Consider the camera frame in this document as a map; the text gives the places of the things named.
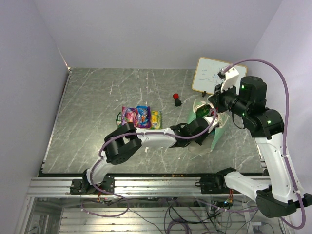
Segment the green patterned paper bag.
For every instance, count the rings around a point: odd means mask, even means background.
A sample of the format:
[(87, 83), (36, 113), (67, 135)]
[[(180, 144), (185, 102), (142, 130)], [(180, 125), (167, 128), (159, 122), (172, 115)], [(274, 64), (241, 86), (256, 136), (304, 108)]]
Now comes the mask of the green patterned paper bag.
[[(187, 123), (190, 124), (198, 117), (204, 118), (210, 123), (214, 117), (214, 111), (212, 108), (214, 108), (214, 106), (210, 102), (196, 99), (193, 102), (193, 107), (190, 113), (188, 114)], [(221, 137), (224, 135), (225, 131), (228, 129), (229, 118), (230, 116), (225, 112), (217, 114), (214, 124), (209, 128), (209, 133), (202, 141), (202, 144), (199, 145), (193, 141), (187, 146), (188, 151), (192, 155), (201, 156), (211, 153), (220, 141)]]

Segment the yellow Fox's candy bag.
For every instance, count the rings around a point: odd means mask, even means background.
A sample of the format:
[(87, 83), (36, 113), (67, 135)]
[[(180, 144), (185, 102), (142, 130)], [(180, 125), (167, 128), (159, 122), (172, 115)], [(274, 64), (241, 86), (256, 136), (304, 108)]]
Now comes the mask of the yellow Fox's candy bag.
[(152, 111), (151, 112), (150, 129), (152, 129), (152, 130), (162, 129), (162, 113), (161, 113), (161, 111)]

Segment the blue purple snack packet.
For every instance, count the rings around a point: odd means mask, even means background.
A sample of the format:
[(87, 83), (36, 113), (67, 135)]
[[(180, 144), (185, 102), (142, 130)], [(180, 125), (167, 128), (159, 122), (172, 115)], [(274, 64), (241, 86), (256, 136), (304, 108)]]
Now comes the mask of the blue purple snack packet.
[(137, 106), (136, 127), (149, 129), (151, 127), (151, 110), (149, 106)]

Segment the purple pink snack packet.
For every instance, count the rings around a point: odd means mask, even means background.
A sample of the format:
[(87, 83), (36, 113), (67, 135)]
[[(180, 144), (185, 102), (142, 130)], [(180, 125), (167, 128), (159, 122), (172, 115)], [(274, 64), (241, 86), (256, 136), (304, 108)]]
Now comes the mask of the purple pink snack packet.
[(138, 121), (137, 115), (138, 115), (137, 108), (122, 106), (121, 124), (124, 125), (126, 123), (133, 123), (136, 126)]

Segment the green snack packet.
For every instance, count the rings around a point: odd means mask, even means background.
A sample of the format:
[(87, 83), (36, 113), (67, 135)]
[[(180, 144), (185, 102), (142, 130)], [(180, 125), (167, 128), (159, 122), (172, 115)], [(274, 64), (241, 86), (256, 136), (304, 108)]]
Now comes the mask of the green snack packet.
[(121, 114), (121, 112), (119, 112), (117, 114), (115, 122), (116, 122), (117, 129), (122, 126), (122, 114)]

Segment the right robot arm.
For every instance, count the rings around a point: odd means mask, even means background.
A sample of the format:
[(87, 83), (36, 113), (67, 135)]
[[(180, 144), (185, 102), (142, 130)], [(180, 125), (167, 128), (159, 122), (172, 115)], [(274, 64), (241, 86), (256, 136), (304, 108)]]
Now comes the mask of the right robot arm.
[(285, 125), (281, 114), (266, 107), (266, 83), (258, 77), (247, 76), (240, 81), (236, 93), (236, 78), (223, 78), (215, 87), (209, 101), (218, 113), (229, 111), (243, 120), (264, 158), (270, 184), (257, 183), (234, 168), (219, 171), (216, 189), (225, 193), (234, 189), (256, 202), (261, 213), (268, 217), (282, 217), (312, 204), (311, 194), (300, 190), (294, 173), (290, 173), (291, 160), (283, 146)]

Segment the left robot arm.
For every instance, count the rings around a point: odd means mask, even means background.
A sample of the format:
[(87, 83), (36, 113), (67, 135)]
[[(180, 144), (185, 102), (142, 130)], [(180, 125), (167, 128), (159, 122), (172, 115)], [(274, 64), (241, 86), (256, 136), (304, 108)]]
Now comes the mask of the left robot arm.
[(218, 125), (216, 117), (197, 118), (189, 124), (158, 130), (126, 123), (106, 136), (98, 161), (83, 173), (81, 190), (95, 193), (111, 168), (128, 161), (141, 147), (185, 148), (191, 142), (202, 145)]

